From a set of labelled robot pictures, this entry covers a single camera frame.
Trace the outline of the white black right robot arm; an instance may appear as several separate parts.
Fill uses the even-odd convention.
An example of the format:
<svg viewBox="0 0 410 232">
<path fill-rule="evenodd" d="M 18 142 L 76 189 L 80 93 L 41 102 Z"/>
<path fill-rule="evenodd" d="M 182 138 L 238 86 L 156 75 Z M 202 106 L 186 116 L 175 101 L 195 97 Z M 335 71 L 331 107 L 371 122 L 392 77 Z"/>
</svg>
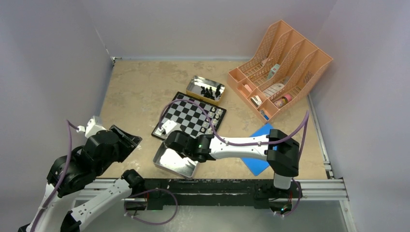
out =
<svg viewBox="0 0 410 232">
<path fill-rule="evenodd" d="M 266 161 L 274 171 L 272 192 L 279 197 L 291 189 L 292 178 L 299 175 L 300 144 L 284 132 L 271 129 L 267 135 L 228 138 L 203 134 L 196 138 L 185 132 L 171 132 L 164 142 L 178 155 L 200 163 L 228 158 Z"/>
</svg>

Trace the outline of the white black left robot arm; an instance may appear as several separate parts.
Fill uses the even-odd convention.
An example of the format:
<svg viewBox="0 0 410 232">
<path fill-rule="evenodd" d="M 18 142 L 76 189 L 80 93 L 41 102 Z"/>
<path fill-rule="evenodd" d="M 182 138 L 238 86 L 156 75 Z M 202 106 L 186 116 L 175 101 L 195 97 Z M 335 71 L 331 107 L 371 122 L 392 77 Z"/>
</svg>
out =
<svg viewBox="0 0 410 232">
<path fill-rule="evenodd" d="M 55 160 L 47 175 L 43 200 L 30 224 L 20 232 L 80 232 L 117 201 L 144 193 L 144 179 L 135 170 L 86 203 L 73 208 L 80 191 L 101 176 L 114 162 L 123 162 L 142 138 L 126 133 L 115 125 L 95 130 L 82 146 Z"/>
</svg>

